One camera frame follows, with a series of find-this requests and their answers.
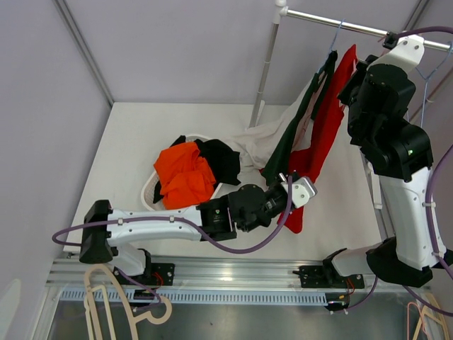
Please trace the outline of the red t shirt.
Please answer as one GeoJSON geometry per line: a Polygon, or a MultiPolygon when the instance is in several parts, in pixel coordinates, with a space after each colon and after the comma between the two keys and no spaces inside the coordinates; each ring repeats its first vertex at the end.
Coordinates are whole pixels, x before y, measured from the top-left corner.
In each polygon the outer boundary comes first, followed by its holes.
{"type": "Polygon", "coordinates": [[[314,106],[310,146],[291,151],[287,173],[297,172],[300,176],[308,176],[313,182],[319,177],[344,117],[344,107],[337,96],[355,71],[357,62],[357,46],[352,45],[343,55],[340,64],[335,66],[325,96],[318,97],[317,106],[314,106]]]}

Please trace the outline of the black t shirt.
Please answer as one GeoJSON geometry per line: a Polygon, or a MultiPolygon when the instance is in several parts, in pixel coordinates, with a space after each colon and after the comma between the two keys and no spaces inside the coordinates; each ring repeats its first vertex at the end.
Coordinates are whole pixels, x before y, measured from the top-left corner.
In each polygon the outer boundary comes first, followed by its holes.
{"type": "Polygon", "coordinates": [[[220,172],[219,184],[225,183],[237,186],[240,184],[240,180],[238,180],[238,175],[241,170],[240,153],[231,149],[227,144],[225,145],[226,150],[224,155],[218,158],[216,167],[220,172]]]}

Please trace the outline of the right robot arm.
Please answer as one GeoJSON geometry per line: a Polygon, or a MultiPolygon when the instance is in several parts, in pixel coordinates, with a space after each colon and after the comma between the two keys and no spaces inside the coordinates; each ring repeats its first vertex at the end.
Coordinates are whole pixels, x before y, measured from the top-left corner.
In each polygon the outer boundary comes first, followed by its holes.
{"type": "Polygon", "coordinates": [[[404,118],[415,90],[402,67],[370,55],[358,62],[338,95],[348,107],[350,143],[379,178],[394,235],[325,258],[322,278],[329,286],[339,286],[348,276],[374,274],[387,283],[420,288],[432,280],[433,269],[452,265],[452,251],[443,246],[426,200],[433,163],[430,139],[404,118]]]}

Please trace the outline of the orange t shirt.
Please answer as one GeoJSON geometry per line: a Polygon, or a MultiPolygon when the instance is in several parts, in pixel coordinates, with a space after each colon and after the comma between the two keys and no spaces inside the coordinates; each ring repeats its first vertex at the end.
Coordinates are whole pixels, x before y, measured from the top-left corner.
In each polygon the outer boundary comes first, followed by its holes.
{"type": "Polygon", "coordinates": [[[177,144],[161,151],[154,169],[167,210],[206,202],[214,193],[216,179],[195,142],[177,144]]]}

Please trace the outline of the light blue wire hanger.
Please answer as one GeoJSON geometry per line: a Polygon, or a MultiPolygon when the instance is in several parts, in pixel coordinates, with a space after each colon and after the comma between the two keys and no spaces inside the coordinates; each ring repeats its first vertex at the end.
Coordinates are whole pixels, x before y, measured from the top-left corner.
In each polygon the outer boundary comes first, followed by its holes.
{"type": "Polygon", "coordinates": [[[412,72],[411,79],[417,90],[406,117],[410,123],[422,127],[436,96],[452,81],[452,41],[447,43],[446,52],[428,50],[412,72]]]}

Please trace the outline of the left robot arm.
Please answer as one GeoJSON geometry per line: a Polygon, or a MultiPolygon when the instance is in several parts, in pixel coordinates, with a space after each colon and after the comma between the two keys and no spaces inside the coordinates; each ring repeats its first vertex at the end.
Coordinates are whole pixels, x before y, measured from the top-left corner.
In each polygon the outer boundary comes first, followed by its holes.
{"type": "Polygon", "coordinates": [[[267,191],[253,184],[199,205],[155,212],[124,212],[108,200],[97,200],[86,213],[79,260],[83,264],[112,264],[135,283],[151,279],[150,255],[133,247],[142,240],[181,239],[209,242],[222,251],[241,254],[223,243],[267,227],[279,214],[288,216],[294,207],[291,183],[273,184],[267,191]]]}

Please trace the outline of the white perforated plastic basket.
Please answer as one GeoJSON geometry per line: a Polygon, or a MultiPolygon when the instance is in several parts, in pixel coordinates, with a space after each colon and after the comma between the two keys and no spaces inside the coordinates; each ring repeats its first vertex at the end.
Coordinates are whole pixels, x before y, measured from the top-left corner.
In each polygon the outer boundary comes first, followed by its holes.
{"type": "MultiPolygon", "coordinates": [[[[216,184],[214,185],[214,193],[218,187],[220,172],[217,167],[218,158],[224,155],[227,146],[220,140],[211,139],[206,140],[200,137],[189,138],[185,135],[181,135],[170,147],[185,143],[185,142],[195,142],[200,150],[200,156],[204,157],[216,179],[216,184]]],[[[166,209],[163,204],[163,196],[160,194],[161,183],[159,177],[154,170],[153,174],[144,185],[142,189],[142,202],[150,210],[162,210],[166,209]]]]}

